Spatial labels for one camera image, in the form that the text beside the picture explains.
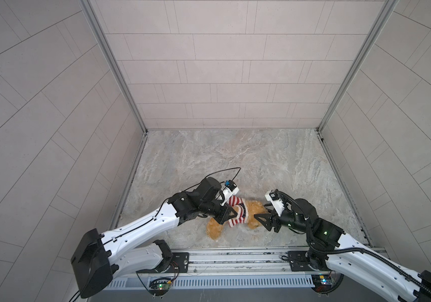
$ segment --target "metal corner post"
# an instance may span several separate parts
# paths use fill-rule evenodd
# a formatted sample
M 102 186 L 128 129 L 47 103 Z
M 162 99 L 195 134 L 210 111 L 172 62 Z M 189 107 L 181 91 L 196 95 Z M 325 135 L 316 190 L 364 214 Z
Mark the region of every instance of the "metal corner post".
M 350 69 L 346 73 L 343 79 L 343 82 L 339 86 L 338 91 L 336 92 L 333 100 L 331 101 L 328 107 L 328 110 L 325 113 L 325 116 L 323 117 L 323 119 L 321 120 L 321 123 L 317 127 L 319 133 L 321 133 L 321 131 L 323 131 L 323 129 L 326 127 L 326 124 L 328 123 L 329 118 L 336 110 L 336 107 L 338 106 L 339 102 L 343 98 L 344 93 L 346 92 L 351 82 L 353 81 L 353 78 L 356 76 L 358 70 L 360 69 L 361 64 L 363 64 L 363 61 L 368 55 L 371 47 L 373 46 L 373 44 L 375 44 L 376 39 L 378 38 L 378 35 L 380 34 L 381 30 L 385 26 L 386 22 L 388 21 L 388 18 L 392 14 L 393 8 L 398 3 L 398 1 L 399 0 L 386 0 L 383 6 L 381 7 L 380 12 L 375 19 L 375 22 L 371 26 L 368 32 L 368 35 L 363 41 L 363 45 L 361 46 L 360 50 L 357 53 L 357 56 L 351 63 Z
M 98 42 L 98 45 L 100 46 L 102 53 L 107 59 L 108 65 L 113 72 L 113 76 L 115 76 L 115 80 L 118 86 L 120 87 L 123 96 L 125 97 L 126 100 L 128 100 L 128 103 L 132 111 L 134 112 L 137 122 L 142 128 L 142 131 L 146 133 L 147 127 L 145 126 L 144 121 L 140 116 L 140 112 L 138 112 L 138 109 L 135 106 L 134 98 L 130 93 L 130 90 L 128 89 L 127 83 L 123 79 L 120 68 L 116 63 L 116 59 L 113 56 L 113 52 L 110 49 L 110 45 L 108 44 L 108 41 L 106 40 L 105 35 L 103 34 L 102 28 L 100 27 L 100 23 L 97 19 L 97 16 L 93 11 L 93 7 L 92 7 L 92 4 L 90 3 L 90 0 L 79 0 L 79 2 L 80 2 L 81 10 L 85 14 L 85 17 L 87 18 L 89 26 L 92 28 L 93 34 Z

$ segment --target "teddy bear's leg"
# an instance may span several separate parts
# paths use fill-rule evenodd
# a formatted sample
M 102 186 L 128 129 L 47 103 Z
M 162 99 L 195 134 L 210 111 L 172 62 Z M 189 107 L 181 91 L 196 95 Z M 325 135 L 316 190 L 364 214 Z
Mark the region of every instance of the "teddy bear's leg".
M 209 219 L 209 222 L 207 223 L 205 232 L 207 233 L 207 236 L 212 238 L 212 240 L 216 240 L 217 238 L 219 238 L 220 234 L 222 233 L 223 228 L 224 228 L 224 225 L 218 224 L 218 222 L 211 217 Z
M 267 210 L 264 207 L 264 205 L 258 201 L 247 201 L 246 206 L 247 206 L 247 212 L 249 213 L 247 226 L 250 229 L 254 230 L 255 228 L 261 225 L 261 223 L 254 218 L 254 214 L 267 213 Z

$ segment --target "side wall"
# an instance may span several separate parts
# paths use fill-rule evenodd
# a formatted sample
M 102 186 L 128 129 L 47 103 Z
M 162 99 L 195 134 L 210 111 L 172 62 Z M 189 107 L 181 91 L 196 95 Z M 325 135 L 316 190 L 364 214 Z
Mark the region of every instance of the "side wall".
M 0 301 L 68 301 L 141 136 L 76 0 L 0 0 Z
M 382 3 L 92 0 L 149 129 L 318 126 Z
M 431 271 L 431 0 L 400 0 L 322 136 L 374 244 Z

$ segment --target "stone-patterned floor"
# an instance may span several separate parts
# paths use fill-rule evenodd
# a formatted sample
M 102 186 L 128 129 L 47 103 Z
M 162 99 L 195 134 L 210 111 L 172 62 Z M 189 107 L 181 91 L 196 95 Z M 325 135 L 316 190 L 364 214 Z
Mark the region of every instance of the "stone-patterned floor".
M 320 217 L 367 242 L 312 129 L 151 131 L 118 225 L 150 213 L 211 172 L 237 166 L 239 197 L 265 203 L 264 194 L 277 188 L 307 199 Z M 222 181 L 234 173 L 213 177 Z M 150 241 L 165 239 L 171 248 L 306 245 L 305 235 L 287 228 L 274 233 L 245 225 L 226 225 L 213 241 L 205 233 L 207 221 L 188 221 Z

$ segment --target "stuffed animal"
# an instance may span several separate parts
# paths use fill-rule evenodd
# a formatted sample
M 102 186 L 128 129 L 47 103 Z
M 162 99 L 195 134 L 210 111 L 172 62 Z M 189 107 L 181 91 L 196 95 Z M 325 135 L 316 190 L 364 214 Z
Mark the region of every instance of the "stuffed animal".
M 228 204 L 237 211 L 236 218 L 229 219 L 227 222 L 230 227 L 246 223 L 247 226 L 253 230 L 261 225 L 260 222 L 254 218 L 254 214 L 267 213 L 264 205 L 258 201 L 247 201 L 243 198 L 231 196 L 228 200 Z M 223 228 L 224 225 L 218 224 L 218 222 L 211 217 L 209 219 L 209 223 L 207 223 L 205 232 L 207 233 L 207 236 L 216 240 L 222 233 Z

